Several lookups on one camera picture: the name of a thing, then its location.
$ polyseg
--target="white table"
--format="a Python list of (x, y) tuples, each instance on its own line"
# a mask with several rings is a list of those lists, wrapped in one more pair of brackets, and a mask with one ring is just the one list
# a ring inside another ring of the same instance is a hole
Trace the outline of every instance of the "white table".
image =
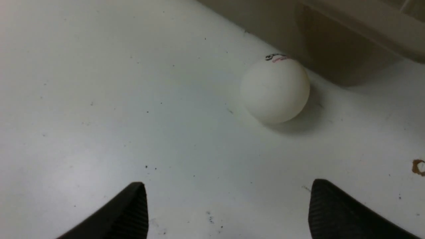
[(133, 181), (151, 239), (310, 238), (316, 178), (425, 238), (423, 66), (351, 89), (309, 72), (306, 110), (271, 129), (238, 85), (276, 50), (193, 0), (0, 7), (2, 239), (55, 238)]

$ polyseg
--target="brown stain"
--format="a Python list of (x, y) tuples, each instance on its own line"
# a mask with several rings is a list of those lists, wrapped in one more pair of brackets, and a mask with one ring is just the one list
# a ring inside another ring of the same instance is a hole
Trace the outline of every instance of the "brown stain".
[(418, 165), (420, 163), (425, 163), (425, 161), (423, 161), (422, 159), (415, 159), (415, 160), (413, 160), (413, 163), (412, 163), (412, 172), (414, 174), (418, 174), (418, 175), (421, 175), (422, 177), (425, 177), (425, 172), (421, 172), (419, 170)]

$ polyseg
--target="textured rubber pad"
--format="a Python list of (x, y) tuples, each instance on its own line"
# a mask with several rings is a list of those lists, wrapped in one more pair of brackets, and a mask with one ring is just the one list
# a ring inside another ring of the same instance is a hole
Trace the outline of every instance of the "textured rubber pad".
[(146, 239), (149, 229), (145, 186), (133, 182), (59, 239)]
[(313, 182), (309, 226), (313, 239), (419, 239), (324, 179)]

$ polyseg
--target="pink ink mark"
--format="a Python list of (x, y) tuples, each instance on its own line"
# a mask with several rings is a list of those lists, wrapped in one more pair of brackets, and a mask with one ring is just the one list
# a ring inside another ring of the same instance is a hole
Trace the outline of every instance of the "pink ink mark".
[(280, 61), (280, 60), (286, 60), (286, 59), (289, 59), (289, 57), (287, 57), (287, 56), (279, 57), (279, 58), (277, 58), (277, 59), (274, 59), (274, 60), (273, 60), (273, 63), (276, 63), (277, 61)]

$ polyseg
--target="ping pong ball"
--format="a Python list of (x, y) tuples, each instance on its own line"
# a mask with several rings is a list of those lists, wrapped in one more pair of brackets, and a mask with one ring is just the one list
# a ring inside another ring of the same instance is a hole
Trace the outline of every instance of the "ping pong ball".
[(266, 124), (297, 116), (307, 103), (310, 81), (304, 67), (282, 54), (271, 54), (251, 66), (241, 83), (249, 113)]

